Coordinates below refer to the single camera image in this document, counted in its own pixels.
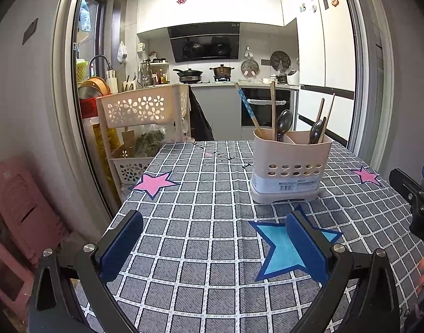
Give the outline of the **white refrigerator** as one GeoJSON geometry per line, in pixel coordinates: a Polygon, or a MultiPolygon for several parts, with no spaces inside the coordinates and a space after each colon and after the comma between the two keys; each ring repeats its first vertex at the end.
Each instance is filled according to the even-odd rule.
{"type": "Polygon", "coordinates": [[[285,23],[295,22],[298,33],[300,90],[298,130],[307,130],[316,120],[321,98],[322,116],[335,102],[328,130],[348,141],[354,116],[356,56],[347,0],[281,0],[285,23]]]}

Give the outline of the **brown wooden chopstick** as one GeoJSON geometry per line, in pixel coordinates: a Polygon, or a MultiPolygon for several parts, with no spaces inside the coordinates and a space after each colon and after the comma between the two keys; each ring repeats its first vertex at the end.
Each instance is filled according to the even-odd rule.
{"type": "Polygon", "coordinates": [[[321,116],[322,116],[324,104],[325,104],[325,99],[321,98],[319,110],[318,110],[317,117],[316,117],[316,122],[319,121],[321,116]]]}

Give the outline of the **blue patterned chopstick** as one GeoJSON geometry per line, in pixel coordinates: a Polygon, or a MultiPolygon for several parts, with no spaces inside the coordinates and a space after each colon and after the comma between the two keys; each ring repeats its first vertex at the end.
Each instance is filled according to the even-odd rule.
{"type": "Polygon", "coordinates": [[[234,85],[235,85],[235,88],[237,89],[237,92],[240,96],[242,103],[244,104],[248,114],[250,115],[250,118],[251,118],[251,120],[252,120],[252,122],[255,126],[255,130],[257,131],[258,135],[261,135],[262,134],[261,127],[260,127],[259,122],[257,121],[257,119],[255,117],[255,114],[253,113],[253,110],[252,110],[250,103],[248,102],[248,100],[247,100],[247,98],[244,94],[244,91],[241,89],[241,87],[238,83],[235,83],[234,85]]]}

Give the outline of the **black jacket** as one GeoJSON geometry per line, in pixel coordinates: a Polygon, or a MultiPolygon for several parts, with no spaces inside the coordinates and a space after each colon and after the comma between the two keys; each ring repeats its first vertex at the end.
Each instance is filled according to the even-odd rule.
{"type": "Polygon", "coordinates": [[[190,126],[193,139],[195,141],[213,141],[214,137],[210,123],[208,123],[191,87],[189,87],[189,102],[190,126]]]}

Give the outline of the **grey checked tablecloth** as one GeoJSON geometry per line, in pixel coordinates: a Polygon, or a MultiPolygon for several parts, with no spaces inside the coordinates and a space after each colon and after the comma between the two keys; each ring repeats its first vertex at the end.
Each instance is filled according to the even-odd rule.
{"type": "MultiPolygon", "coordinates": [[[[367,165],[338,143],[329,153],[319,197],[301,207],[312,225],[339,231],[353,252],[383,248],[401,309],[416,301],[424,242],[409,231],[405,200],[378,178],[361,181],[367,165]]],[[[291,202],[261,205],[250,197],[252,143],[169,143],[148,167],[172,186],[157,195],[133,191],[114,218],[143,215],[143,233],[108,285],[139,332],[289,332],[320,284],[281,265],[257,278],[272,246],[254,229],[282,225],[291,202]]]]}

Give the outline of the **black spoon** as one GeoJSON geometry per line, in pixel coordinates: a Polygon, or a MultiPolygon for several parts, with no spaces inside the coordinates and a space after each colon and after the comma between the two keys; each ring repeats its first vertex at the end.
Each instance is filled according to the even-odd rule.
{"type": "Polygon", "coordinates": [[[326,123],[326,117],[323,117],[323,119],[316,121],[316,123],[313,124],[310,133],[309,133],[309,144],[316,144],[319,143],[320,137],[323,133],[323,127],[326,123]]]}
{"type": "Polygon", "coordinates": [[[283,110],[276,121],[277,141],[283,141],[283,137],[291,129],[292,123],[292,112],[289,109],[283,110]]]}

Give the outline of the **black kitchen faucet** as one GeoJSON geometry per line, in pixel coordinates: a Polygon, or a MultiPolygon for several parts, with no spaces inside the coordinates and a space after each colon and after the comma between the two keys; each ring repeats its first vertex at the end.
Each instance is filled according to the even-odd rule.
{"type": "Polygon", "coordinates": [[[89,61],[89,76],[90,77],[108,77],[112,70],[112,64],[108,57],[104,54],[97,54],[89,61]]]}

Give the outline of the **black wok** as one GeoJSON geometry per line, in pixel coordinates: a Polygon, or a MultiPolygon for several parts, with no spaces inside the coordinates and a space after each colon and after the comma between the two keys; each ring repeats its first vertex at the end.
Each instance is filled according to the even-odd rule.
{"type": "Polygon", "coordinates": [[[182,84],[196,84],[202,81],[201,75],[203,74],[202,71],[198,70],[180,70],[180,69],[174,69],[174,71],[177,73],[179,82],[182,84]]]}

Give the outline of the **bronze cooking pot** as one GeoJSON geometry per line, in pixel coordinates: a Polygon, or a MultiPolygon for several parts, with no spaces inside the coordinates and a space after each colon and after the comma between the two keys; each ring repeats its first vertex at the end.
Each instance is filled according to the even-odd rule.
{"type": "Polygon", "coordinates": [[[232,70],[233,67],[230,66],[224,66],[221,64],[220,66],[217,66],[215,68],[210,68],[213,72],[213,78],[216,82],[218,81],[230,81],[232,77],[232,70]]]}

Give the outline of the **black range hood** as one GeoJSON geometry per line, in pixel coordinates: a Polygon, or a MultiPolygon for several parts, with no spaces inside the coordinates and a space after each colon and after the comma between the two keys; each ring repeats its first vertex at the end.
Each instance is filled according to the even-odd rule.
{"type": "Polygon", "coordinates": [[[239,22],[202,22],[167,28],[175,62],[237,60],[239,22]]]}

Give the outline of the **green plastic basket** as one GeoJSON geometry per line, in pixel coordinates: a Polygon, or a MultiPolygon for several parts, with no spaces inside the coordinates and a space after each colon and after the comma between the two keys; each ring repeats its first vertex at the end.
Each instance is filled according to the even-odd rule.
{"type": "Polygon", "coordinates": [[[76,81],[82,83],[88,76],[88,61],[84,59],[76,60],[76,81]]]}

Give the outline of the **pink plastic stool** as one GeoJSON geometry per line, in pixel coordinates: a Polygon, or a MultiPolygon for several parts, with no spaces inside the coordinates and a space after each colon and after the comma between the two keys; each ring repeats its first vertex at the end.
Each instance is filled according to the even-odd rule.
{"type": "Polygon", "coordinates": [[[0,162],[0,216],[24,257],[16,259],[0,243],[0,299],[26,320],[33,272],[42,253],[47,248],[58,248],[69,231],[17,158],[0,162]]]}

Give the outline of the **beige flower storage rack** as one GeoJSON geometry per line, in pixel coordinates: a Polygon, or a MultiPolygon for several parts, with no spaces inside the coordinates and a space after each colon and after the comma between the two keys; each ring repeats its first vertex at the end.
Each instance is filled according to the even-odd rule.
{"type": "Polygon", "coordinates": [[[130,90],[95,102],[117,189],[137,183],[164,143],[191,136],[187,85],[130,90]]]}

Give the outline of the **pink utensil holder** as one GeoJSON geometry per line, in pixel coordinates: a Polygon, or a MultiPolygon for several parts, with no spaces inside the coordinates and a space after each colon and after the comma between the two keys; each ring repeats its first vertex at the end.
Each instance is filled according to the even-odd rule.
{"type": "Polygon", "coordinates": [[[309,144],[308,131],[291,131],[282,141],[273,141],[270,128],[256,129],[253,135],[252,200],[271,204],[316,199],[333,140],[326,136],[309,144]]]}

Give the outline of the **black built-in oven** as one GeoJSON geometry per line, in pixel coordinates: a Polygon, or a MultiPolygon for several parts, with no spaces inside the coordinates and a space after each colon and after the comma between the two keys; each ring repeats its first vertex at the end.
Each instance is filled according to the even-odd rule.
{"type": "MultiPolygon", "coordinates": [[[[270,89],[267,88],[243,88],[247,102],[252,108],[259,125],[271,128],[272,126],[272,104],[270,89]]],[[[284,110],[291,109],[290,90],[276,89],[276,115],[279,116],[284,110]]]]}

